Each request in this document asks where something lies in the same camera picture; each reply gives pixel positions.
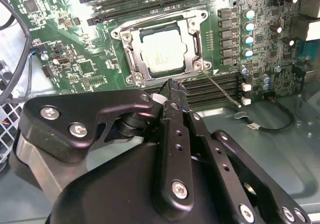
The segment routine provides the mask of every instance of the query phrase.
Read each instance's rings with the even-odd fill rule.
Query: black cable
[[[14,16],[11,14],[10,18],[8,19],[8,21],[7,21],[4,25],[0,26],[0,30],[4,30],[4,29],[10,27],[10,25],[12,25],[12,23],[14,22],[14,20],[15,20],[15,18],[14,18]]]
[[[25,63],[28,59],[30,47],[31,47],[31,34],[30,31],[26,25],[26,23],[22,20],[20,15],[15,11],[13,7],[6,1],[6,0],[0,0],[0,3],[2,3],[13,15],[13,17],[17,20],[17,22],[20,24],[21,29],[24,32],[25,36],[25,45],[24,49],[22,51],[20,60],[15,68],[15,71],[12,75],[12,78],[10,79],[7,87],[5,90],[0,94],[0,105],[6,101],[6,99],[10,96],[11,92],[15,88],[15,86],[18,84],[18,81],[21,78],[22,72],[25,68]]]
[[[269,101],[271,103],[275,104],[282,112],[284,112],[288,115],[288,117],[290,118],[289,123],[281,128],[271,129],[271,128],[261,127],[260,125],[256,124],[253,120],[249,119],[248,117],[244,117],[244,118],[246,118],[246,121],[248,122],[248,124],[249,125],[254,124],[253,125],[254,127],[258,126],[257,129],[259,131],[265,132],[265,133],[278,133],[278,132],[281,132],[281,131],[284,131],[284,130],[290,128],[296,122],[295,116],[292,114],[292,112],[273,98],[269,98]]]

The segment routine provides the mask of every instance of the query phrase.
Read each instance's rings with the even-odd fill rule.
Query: cable
[[[230,97],[230,95],[220,86],[215,82],[212,78],[209,77],[205,72],[203,74],[215,85],[217,86],[218,89],[225,95],[225,97],[234,105],[236,105],[238,108],[241,108],[241,104],[239,104],[237,101],[235,101],[233,98]]]
[[[21,29],[24,32],[24,36],[25,36],[25,40],[26,40],[25,45],[24,45],[24,49],[22,51],[19,62],[15,68],[15,71],[12,75],[12,78],[10,79],[5,90],[0,94],[0,105],[1,105],[10,96],[11,92],[13,91],[13,89],[15,88],[15,86],[17,85],[18,81],[21,78],[22,72],[23,72],[25,65],[26,65],[25,63],[28,59],[30,47],[31,47],[31,34],[30,34],[30,31],[29,31],[26,23],[22,20],[22,18],[15,11],[15,9],[13,7],[11,7],[11,5],[6,0],[0,0],[0,3],[2,3],[11,12],[13,17],[20,24]]]
[[[278,133],[278,132],[281,132],[281,131],[284,131],[284,130],[290,128],[296,122],[295,116],[292,114],[292,112],[289,109],[287,109],[286,107],[284,107],[282,104],[280,104],[278,101],[276,101],[275,98],[269,97],[268,100],[271,103],[275,104],[282,112],[284,112],[285,114],[288,115],[288,117],[290,118],[290,121],[288,124],[286,124],[285,126],[283,126],[281,128],[276,128],[276,129],[264,128],[264,127],[261,127],[259,124],[255,123],[253,120],[251,120],[249,118],[248,114],[245,112],[237,113],[236,115],[238,115],[238,117],[236,117],[236,115],[235,115],[234,118],[236,118],[236,119],[245,118],[246,122],[248,123],[247,126],[249,128],[251,128],[253,130],[259,130],[259,131],[265,132],[265,133]]]
[[[0,30],[4,30],[4,29],[10,27],[10,25],[12,25],[14,20],[15,20],[14,16],[11,15],[10,18],[8,19],[8,21],[4,25],[0,26]]]
[[[32,89],[32,55],[34,55],[36,52],[33,51],[29,54],[29,62],[28,62],[28,81],[27,81],[27,87],[25,91],[24,97],[9,99],[7,98],[4,104],[7,103],[25,103],[30,99],[31,89]]]

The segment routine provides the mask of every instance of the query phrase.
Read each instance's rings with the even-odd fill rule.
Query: bolt
[[[145,102],[150,102],[150,99],[148,98],[148,96],[146,94],[140,95],[140,98]]]
[[[306,218],[304,217],[304,215],[298,210],[298,209],[294,209],[295,214],[298,216],[298,218],[301,219],[301,221],[303,221],[304,223],[307,222]]]
[[[179,181],[174,181],[172,183],[172,191],[177,198],[180,198],[180,199],[187,198],[187,195],[188,195],[187,188],[185,187],[185,185],[183,185]]]
[[[41,116],[48,120],[55,120],[60,116],[60,113],[55,108],[47,107],[40,111]]]
[[[252,213],[252,211],[246,205],[241,204],[239,206],[239,210],[240,210],[241,215],[243,216],[243,218],[248,223],[253,223],[255,221],[254,214]]]
[[[295,217],[292,215],[292,213],[287,208],[283,207],[282,210],[283,210],[285,217],[288,218],[288,220],[290,222],[295,221]]]
[[[226,134],[220,133],[220,135],[221,135],[221,137],[222,137],[223,139],[228,140],[228,137],[226,136]]]
[[[129,33],[125,33],[125,34],[122,35],[122,39],[123,39],[125,42],[131,42],[132,36],[131,36],[131,34],[129,34]]]
[[[192,116],[194,117],[194,119],[200,120],[200,116],[197,113],[193,113]]]
[[[280,72],[281,72],[281,67],[280,67],[280,66],[275,67],[275,68],[274,68],[274,71],[275,71],[276,73],[280,73]]]
[[[296,124],[298,127],[301,127],[302,121],[301,121],[301,120],[296,120],[295,124]]]
[[[69,132],[77,138],[83,138],[88,134],[88,130],[83,124],[74,123],[69,127]]]
[[[195,70],[201,69],[201,63],[200,63],[199,61],[194,62],[193,68],[194,68]]]
[[[48,61],[49,60],[49,56],[46,53],[42,53],[40,56],[40,59],[42,61]]]

